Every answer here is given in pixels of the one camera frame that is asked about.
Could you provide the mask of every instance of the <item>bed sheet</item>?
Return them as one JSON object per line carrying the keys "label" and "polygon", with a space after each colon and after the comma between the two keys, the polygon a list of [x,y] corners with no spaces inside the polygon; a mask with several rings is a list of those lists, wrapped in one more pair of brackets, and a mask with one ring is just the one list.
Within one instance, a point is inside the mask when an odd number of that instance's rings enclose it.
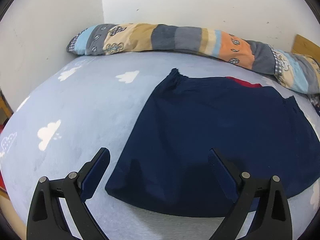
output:
{"label": "bed sheet", "polygon": [[[121,202],[104,190],[141,109],[172,68],[189,77],[232,76],[273,86],[284,98],[294,95],[314,129],[320,132],[319,116],[305,95],[230,63],[172,52],[79,57],[31,93],[0,136],[1,172],[12,204],[25,223],[41,176],[63,178],[78,171],[101,147],[106,147],[111,153],[110,165],[86,204],[109,239],[210,238],[223,218],[150,212]],[[65,201],[61,202],[71,232],[81,238]],[[289,207],[295,240],[319,208],[319,179],[290,198]],[[254,212],[248,214],[239,237],[246,234],[253,216]]]}

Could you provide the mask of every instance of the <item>striped fabric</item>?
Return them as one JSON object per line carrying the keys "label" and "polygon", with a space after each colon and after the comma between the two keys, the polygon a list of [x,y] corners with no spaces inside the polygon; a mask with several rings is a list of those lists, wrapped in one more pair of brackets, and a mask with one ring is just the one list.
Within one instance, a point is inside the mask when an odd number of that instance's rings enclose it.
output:
{"label": "striped fabric", "polygon": [[220,30],[164,24],[102,24],[79,33],[67,46],[68,52],[77,55],[147,50],[215,57],[258,73],[272,74],[281,85],[296,92],[320,93],[320,69],[313,58],[276,50],[262,42],[245,41]]}

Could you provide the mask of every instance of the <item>dark blue garment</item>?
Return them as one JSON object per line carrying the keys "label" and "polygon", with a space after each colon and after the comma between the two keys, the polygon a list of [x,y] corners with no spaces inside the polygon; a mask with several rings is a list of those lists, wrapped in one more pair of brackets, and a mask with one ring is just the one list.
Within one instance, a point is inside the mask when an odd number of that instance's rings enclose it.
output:
{"label": "dark blue garment", "polygon": [[255,178],[278,175],[287,197],[320,177],[320,143],[294,97],[173,69],[143,107],[106,191],[159,213],[225,216],[232,201],[210,170],[211,148]]}

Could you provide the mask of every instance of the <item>white wall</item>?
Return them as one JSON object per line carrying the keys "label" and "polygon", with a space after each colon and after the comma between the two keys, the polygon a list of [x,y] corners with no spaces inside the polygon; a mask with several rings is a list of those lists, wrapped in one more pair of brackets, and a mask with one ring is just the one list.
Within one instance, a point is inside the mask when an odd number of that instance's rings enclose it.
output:
{"label": "white wall", "polygon": [[290,51],[298,33],[320,45],[304,0],[102,0],[106,23],[164,23],[220,29]]}
{"label": "white wall", "polygon": [[0,22],[0,87],[11,108],[74,58],[73,36],[102,22],[101,0],[15,0]]}

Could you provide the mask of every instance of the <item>metal screw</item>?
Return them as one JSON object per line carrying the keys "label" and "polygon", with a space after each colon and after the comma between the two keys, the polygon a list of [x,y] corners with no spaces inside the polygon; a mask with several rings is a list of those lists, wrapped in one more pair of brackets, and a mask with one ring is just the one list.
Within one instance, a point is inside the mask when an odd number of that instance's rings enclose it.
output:
{"label": "metal screw", "polygon": [[243,177],[243,178],[245,178],[245,179],[248,179],[248,178],[250,178],[250,174],[248,173],[248,172],[243,172],[243,173],[241,173],[241,176]]}
{"label": "metal screw", "polygon": [[279,182],[280,181],[280,178],[277,176],[277,175],[274,175],[272,177],[272,179],[275,181],[275,182]]}
{"label": "metal screw", "polygon": [[76,176],[77,176],[76,172],[70,172],[68,175],[69,179],[74,179]]}
{"label": "metal screw", "polygon": [[43,176],[43,177],[41,177],[40,179],[39,179],[39,182],[41,182],[41,183],[43,183],[43,182],[45,182],[46,181],[46,177],[45,176]]}

